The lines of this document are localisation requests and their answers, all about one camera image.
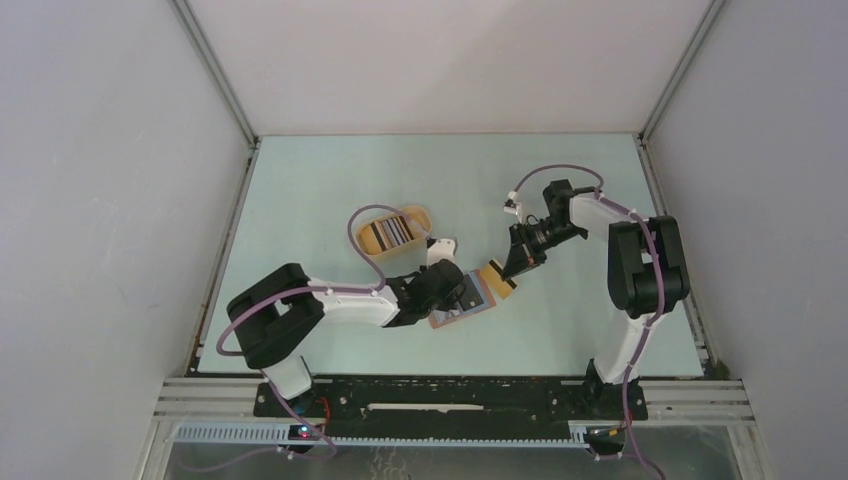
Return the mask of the yellow credit card black stripe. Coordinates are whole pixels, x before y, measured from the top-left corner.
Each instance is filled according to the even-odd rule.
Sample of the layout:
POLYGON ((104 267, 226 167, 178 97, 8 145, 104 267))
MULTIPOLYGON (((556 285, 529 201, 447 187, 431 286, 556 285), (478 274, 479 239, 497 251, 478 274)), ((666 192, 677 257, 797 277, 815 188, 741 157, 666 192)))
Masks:
POLYGON ((502 300, 511 296, 517 288, 517 284, 512 279, 503 277, 502 264, 495 258, 486 263, 480 270, 480 275, 489 290, 502 300))

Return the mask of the silver VIP credit card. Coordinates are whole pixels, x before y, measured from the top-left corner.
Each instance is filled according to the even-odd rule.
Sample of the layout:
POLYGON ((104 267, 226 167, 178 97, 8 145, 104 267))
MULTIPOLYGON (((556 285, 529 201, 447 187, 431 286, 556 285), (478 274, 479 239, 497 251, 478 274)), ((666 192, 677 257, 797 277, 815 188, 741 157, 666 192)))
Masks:
POLYGON ((461 309, 450 309, 447 311, 435 310, 431 315, 431 324, 433 328, 440 328, 451 322, 457 321, 463 316, 461 309))

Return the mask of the pink leather card holder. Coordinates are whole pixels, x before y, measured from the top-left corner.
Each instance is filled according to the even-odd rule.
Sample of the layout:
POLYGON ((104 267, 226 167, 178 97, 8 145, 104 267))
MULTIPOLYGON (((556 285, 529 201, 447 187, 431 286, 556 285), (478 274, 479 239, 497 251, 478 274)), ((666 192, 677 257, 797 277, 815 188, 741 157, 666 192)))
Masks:
POLYGON ((428 317, 432 329, 439 329, 497 306, 498 295, 489 286, 481 269, 468 271, 464 276, 465 290, 447 311, 435 310, 428 317))

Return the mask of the beige oval card tray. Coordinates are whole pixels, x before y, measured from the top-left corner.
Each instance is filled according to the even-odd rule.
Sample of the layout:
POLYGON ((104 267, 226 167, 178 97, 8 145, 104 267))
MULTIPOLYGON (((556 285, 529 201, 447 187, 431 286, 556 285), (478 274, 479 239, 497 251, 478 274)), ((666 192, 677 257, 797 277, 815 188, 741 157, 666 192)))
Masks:
POLYGON ((424 247, 432 230, 429 212, 422 206, 401 208, 359 225, 353 234, 356 245, 374 262, 424 247))

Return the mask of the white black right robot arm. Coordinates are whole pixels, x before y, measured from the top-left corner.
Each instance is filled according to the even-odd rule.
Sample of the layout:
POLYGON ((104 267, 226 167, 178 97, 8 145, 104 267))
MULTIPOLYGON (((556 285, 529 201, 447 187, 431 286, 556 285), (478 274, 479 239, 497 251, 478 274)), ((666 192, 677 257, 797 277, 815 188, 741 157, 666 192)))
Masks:
POLYGON ((500 276, 511 280, 542 266, 548 251, 576 237, 595 236, 607 248, 606 285, 615 307, 606 345, 588 365, 581 392, 585 411, 606 418, 622 403, 616 386, 638 378, 638 365, 653 331, 691 291, 676 218, 645 218, 608 198, 599 188, 575 188, 567 180, 543 191, 547 216, 519 216, 509 229, 500 276))

